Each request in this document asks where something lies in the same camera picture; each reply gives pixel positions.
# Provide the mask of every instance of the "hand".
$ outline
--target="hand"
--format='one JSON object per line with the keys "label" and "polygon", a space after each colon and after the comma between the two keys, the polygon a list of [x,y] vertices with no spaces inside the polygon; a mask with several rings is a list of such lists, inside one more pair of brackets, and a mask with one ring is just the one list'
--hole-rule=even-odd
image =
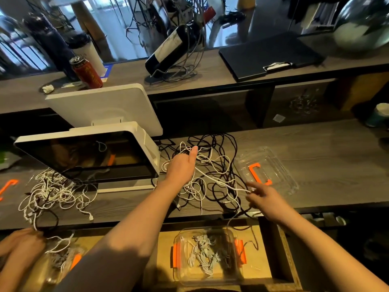
{"label": "hand", "polygon": [[286,225],[288,220],[298,213],[271,186],[258,182],[247,182],[254,191],[246,196],[250,206],[259,209],[270,221]]}
{"label": "hand", "polygon": [[32,228],[28,229],[21,229],[18,231],[14,231],[12,234],[10,234],[8,237],[4,238],[0,242],[0,256],[7,255],[12,251],[12,249],[17,246],[17,244],[20,242],[20,240],[23,238],[24,235],[33,233]]}
{"label": "hand", "polygon": [[37,231],[23,235],[11,251],[7,264],[9,262],[14,266],[27,270],[45,250],[46,242],[42,235],[42,232]]}
{"label": "hand", "polygon": [[192,179],[196,165],[197,146],[192,147],[189,155],[178,154],[170,161],[166,181],[178,184],[181,188]]}

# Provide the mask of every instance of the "wooden desk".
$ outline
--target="wooden desk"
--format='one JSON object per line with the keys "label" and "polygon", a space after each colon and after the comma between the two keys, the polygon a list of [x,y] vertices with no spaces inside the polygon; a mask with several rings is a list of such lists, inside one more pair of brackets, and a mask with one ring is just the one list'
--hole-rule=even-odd
{"label": "wooden desk", "polygon": [[[286,200],[300,212],[331,211],[337,207],[355,209],[388,205],[389,196],[389,154],[378,143],[379,137],[387,137],[385,131],[375,135],[356,120],[323,122],[279,128],[235,132],[232,135],[238,143],[238,154],[255,151],[257,147],[270,147],[299,185],[299,191],[287,196]],[[174,139],[176,143],[186,139]],[[224,146],[227,155],[233,148]],[[16,186],[3,194],[0,202],[0,230],[18,229],[28,226],[22,212],[17,211],[20,201],[33,186],[26,183],[33,174],[44,170],[37,162],[23,161],[18,166],[0,174],[0,184],[9,179],[19,179]],[[149,191],[99,194],[88,206],[95,221],[90,224],[87,215],[75,208],[64,211],[53,210],[60,218],[60,225],[89,228],[112,226],[123,219],[140,203]],[[247,201],[242,196],[242,207]],[[203,200],[203,216],[200,216],[199,202],[174,209],[166,222],[215,219],[221,215],[216,202]],[[54,225],[54,217],[46,213],[38,226]]]}
{"label": "wooden desk", "polygon": [[[269,74],[254,80],[236,83],[217,49],[204,53],[197,68],[197,75],[177,83],[149,84],[145,60],[114,64],[104,86],[140,83],[151,101],[191,97],[202,94],[273,87],[298,82],[327,78],[354,76],[389,70],[389,45],[383,46],[365,56],[353,56],[336,47],[330,34],[302,37],[311,48],[327,56],[322,65],[290,69]],[[0,114],[47,108],[44,93],[38,89],[54,80],[63,78],[63,73],[50,73],[8,81],[0,81]],[[61,88],[55,92],[70,92],[76,88]]]}

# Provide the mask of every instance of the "monitor screen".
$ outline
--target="monitor screen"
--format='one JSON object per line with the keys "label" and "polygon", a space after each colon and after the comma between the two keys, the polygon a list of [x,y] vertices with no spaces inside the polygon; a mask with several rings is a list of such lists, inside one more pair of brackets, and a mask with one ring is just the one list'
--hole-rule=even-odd
{"label": "monitor screen", "polygon": [[129,131],[17,142],[15,145],[77,183],[158,176]]}

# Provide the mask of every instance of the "black clipboard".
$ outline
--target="black clipboard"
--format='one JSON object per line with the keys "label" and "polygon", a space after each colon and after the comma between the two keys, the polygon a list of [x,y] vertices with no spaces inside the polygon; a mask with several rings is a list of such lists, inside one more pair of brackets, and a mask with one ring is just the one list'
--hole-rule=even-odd
{"label": "black clipboard", "polygon": [[237,82],[324,61],[323,56],[297,37],[295,33],[287,32],[264,40],[220,48],[219,54]]}

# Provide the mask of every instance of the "soda can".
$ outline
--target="soda can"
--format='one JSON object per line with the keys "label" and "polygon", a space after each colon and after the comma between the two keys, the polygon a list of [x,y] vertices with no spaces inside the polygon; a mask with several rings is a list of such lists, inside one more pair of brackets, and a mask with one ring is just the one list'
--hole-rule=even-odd
{"label": "soda can", "polygon": [[89,89],[96,89],[103,87],[103,81],[101,81],[100,76],[97,74],[92,64],[83,56],[77,55],[70,59],[69,63],[71,64],[74,72],[77,74],[78,78]]}

